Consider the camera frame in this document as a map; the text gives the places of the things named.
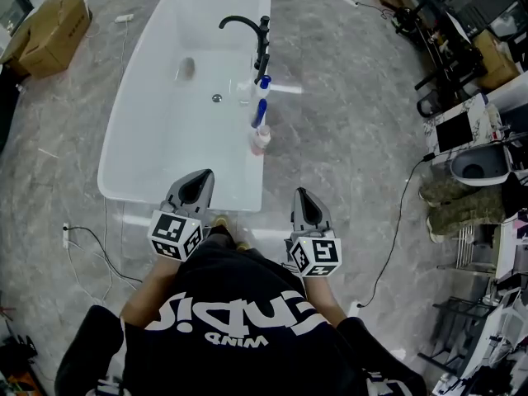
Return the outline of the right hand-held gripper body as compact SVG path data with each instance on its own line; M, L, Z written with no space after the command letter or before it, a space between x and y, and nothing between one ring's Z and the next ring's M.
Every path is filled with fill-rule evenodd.
M330 276L342 264L342 242L332 223L292 224L293 231L285 240L288 260L303 278Z

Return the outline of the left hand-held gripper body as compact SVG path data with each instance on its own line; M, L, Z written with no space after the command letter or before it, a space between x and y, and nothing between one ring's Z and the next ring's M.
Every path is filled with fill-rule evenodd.
M160 256L185 262L205 239L204 220L207 218L210 200L198 201L190 208L177 206L169 198L153 212L148 228L148 240Z

